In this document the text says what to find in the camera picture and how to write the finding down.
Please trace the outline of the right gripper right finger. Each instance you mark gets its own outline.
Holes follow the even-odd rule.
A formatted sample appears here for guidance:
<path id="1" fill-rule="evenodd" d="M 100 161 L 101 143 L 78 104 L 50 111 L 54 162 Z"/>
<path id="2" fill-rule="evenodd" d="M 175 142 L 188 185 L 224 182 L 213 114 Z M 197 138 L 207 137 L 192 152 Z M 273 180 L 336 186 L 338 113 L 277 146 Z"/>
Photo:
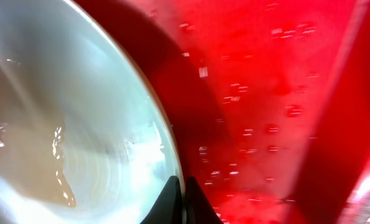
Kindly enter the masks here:
<path id="1" fill-rule="evenodd" d="M 223 224 L 194 177 L 186 180 L 185 200 L 187 224 Z"/>

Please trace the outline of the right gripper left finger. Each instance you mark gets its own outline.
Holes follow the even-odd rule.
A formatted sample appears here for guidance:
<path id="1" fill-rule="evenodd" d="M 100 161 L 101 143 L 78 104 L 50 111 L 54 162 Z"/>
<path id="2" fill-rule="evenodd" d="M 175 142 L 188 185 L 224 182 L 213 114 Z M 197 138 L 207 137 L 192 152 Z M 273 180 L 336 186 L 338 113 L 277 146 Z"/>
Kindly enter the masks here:
<path id="1" fill-rule="evenodd" d="M 169 177 L 141 224 L 182 224 L 182 194 L 177 176 Z"/>

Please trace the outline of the light blue plate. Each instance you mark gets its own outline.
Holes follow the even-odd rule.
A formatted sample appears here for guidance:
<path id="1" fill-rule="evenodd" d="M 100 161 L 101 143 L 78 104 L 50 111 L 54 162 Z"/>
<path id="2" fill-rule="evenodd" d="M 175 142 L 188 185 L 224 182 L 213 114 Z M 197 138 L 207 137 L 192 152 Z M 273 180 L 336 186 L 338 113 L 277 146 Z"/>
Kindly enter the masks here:
<path id="1" fill-rule="evenodd" d="M 73 1 L 0 1 L 0 223 L 143 223 L 172 176 L 124 49 Z"/>

